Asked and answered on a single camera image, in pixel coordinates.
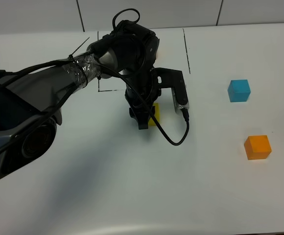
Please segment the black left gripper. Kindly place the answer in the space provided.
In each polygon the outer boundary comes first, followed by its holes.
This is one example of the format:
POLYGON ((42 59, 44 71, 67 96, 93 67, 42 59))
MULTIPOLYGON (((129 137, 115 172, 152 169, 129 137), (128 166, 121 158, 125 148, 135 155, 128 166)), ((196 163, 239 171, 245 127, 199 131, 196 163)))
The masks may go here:
MULTIPOLYGON (((124 75, 133 75, 133 70, 125 69, 124 75)), ((158 96, 161 95, 161 92, 158 89, 158 78, 156 75, 156 69, 149 68, 128 78, 134 88, 150 106, 154 115, 156 114, 156 111, 155 108, 153 108, 153 104, 158 96)), ((129 115, 137 121, 139 130, 148 129, 148 122, 152 118, 149 112, 144 108, 140 99, 129 86, 126 87, 125 98, 130 106, 129 115)))

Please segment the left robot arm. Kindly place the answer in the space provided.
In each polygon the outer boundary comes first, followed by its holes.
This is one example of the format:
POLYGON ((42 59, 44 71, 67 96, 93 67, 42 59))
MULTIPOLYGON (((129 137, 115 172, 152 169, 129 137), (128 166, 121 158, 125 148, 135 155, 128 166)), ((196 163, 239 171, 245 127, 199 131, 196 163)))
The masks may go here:
POLYGON ((150 70, 158 45, 153 31, 122 21, 78 56, 0 70, 0 179, 47 152, 62 123, 61 107, 73 93, 97 77, 150 70))

